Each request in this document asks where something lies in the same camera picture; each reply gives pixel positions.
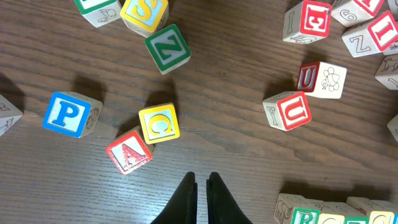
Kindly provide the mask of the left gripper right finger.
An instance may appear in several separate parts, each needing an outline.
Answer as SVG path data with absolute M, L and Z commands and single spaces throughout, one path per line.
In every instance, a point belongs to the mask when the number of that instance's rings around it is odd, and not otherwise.
M 209 224 L 252 224 L 236 203 L 223 179 L 212 172 L 206 181 Z

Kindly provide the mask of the green R block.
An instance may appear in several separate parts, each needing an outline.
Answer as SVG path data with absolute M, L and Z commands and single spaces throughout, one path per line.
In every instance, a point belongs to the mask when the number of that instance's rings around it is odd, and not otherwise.
M 279 224 L 317 224 L 320 210 L 305 197 L 294 194 L 278 195 L 274 219 Z

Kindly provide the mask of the green B block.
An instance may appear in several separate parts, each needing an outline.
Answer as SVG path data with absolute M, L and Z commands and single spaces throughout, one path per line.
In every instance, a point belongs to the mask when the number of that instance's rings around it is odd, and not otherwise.
M 361 213 L 347 213 L 344 224 L 368 224 L 369 218 Z

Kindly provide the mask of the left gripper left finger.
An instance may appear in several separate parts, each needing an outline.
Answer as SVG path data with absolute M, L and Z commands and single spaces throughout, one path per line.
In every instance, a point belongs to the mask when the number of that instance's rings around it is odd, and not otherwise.
M 196 224 L 198 186 L 194 172 L 187 172 L 169 202 L 151 224 Z

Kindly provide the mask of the yellow O block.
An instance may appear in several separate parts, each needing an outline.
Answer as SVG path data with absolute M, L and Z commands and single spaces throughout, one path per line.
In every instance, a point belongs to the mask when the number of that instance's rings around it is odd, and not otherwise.
M 344 224 L 347 213 L 357 213 L 355 209 L 343 202 L 322 202 L 317 207 L 320 209 L 318 224 Z

